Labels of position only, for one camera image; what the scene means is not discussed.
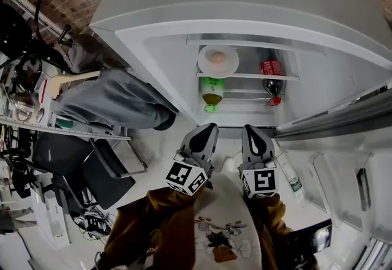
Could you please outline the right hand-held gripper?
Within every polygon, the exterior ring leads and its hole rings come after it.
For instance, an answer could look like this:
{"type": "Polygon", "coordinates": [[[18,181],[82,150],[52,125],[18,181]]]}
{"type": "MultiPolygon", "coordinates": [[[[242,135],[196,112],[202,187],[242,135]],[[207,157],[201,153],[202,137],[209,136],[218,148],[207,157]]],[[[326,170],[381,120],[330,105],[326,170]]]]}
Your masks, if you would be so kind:
{"type": "Polygon", "coordinates": [[[243,162],[238,170],[248,198],[269,198],[277,194],[279,180],[273,158],[272,139],[250,124],[243,127],[243,162]]]}

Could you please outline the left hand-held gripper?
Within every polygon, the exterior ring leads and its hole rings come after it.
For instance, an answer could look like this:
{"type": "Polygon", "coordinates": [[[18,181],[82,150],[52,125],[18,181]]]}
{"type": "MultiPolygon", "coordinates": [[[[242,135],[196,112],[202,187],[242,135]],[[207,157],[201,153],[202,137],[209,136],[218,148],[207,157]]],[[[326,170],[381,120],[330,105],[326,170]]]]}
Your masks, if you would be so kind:
{"type": "Polygon", "coordinates": [[[193,196],[211,177],[210,164],[216,149],[219,128],[215,123],[203,124],[189,132],[174,157],[165,182],[173,190],[193,196]]]}

